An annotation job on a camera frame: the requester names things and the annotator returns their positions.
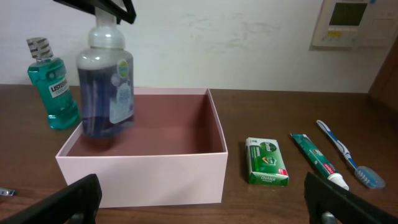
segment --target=green box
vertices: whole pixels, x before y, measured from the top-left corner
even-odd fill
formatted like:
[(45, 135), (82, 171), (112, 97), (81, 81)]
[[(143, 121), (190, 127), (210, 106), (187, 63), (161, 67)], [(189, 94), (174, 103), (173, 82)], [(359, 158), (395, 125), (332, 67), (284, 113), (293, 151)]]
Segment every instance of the green box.
[(250, 184), (286, 186), (289, 182), (278, 142), (274, 139), (246, 139)]

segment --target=brown table surface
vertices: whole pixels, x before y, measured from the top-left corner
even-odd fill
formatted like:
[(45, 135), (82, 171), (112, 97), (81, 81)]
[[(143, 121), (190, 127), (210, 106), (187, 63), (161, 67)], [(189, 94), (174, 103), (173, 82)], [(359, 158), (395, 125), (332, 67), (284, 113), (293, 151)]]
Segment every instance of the brown table surface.
[[(80, 103), (78, 87), (71, 87)], [(212, 90), (229, 151), (223, 203), (169, 207), (100, 209), (97, 223), (308, 223), (304, 178), (313, 171), (289, 133), (305, 133), (343, 175), (350, 191), (398, 216), (398, 137), (366, 101), (365, 94)], [(0, 220), (66, 186), (55, 160), (74, 128), (49, 128), (37, 90), (0, 85), (0, 187), (18, 196), (0, 197)], [(350, 173), (337, 149), (315, 121), (326, 122), (351, 151), (356, 163), (386, 181), (369, 190)], [(279, 142), (289, 173), (286, 187), (245, 181), (247, 137)]]

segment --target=pink box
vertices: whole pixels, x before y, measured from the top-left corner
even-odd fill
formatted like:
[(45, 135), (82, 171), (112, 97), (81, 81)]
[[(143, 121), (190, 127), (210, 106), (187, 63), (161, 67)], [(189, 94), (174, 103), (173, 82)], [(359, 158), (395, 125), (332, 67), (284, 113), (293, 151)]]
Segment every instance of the pink box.
[(228, 151), (209, 89), (135, 88), (135, 124), (112, 141), (82, 136), (56, 155), (67, 184), (96, 174), (100, 208), (220, 203)]

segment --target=toothbrush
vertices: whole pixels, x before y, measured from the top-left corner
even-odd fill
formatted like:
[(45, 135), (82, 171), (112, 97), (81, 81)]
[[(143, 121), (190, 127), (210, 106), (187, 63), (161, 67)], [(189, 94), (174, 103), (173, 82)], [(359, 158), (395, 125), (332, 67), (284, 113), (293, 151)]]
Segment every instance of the toothbrush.
[(347, 160), (348, 164), (355, 170), (355, 176), (367, 187), (370, 189), (381, 189), (386, 186), (384, 180), (372, 169), (365, 166), (357, 166), (351, 158), (351, 154), (347, 147), (339, 141), (336, 136), (330, 131), (330, 128), (321, 120), (317, 120), (318, 126), (322, 129), (322, 131), (329, 136), (329, 138), (335, 143), (338, 150), (344, 155), (344, 158)]

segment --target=white bottle cap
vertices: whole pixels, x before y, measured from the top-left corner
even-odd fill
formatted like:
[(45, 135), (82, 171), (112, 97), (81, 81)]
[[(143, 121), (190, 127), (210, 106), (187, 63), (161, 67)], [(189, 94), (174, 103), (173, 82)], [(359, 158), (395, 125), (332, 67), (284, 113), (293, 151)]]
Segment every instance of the white bottle cap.
[(32, 58), (36, 59), (45, 59), (53, 57), (53, 53), (51, 51), (51, 47), (49, 44), (49, 40), (44, 37), (35, 37), (26, 40), (27, 45), (29, 46), (30, 53), (32, 54)]
[(328, 177), (328, 180), (332, 181), (333, 183), (339, 185), (340, 187), (346, 190), (349, 190), (349, 187), (344, 181), (343, 176), (341, 174), (338, 173), (332, 174)]

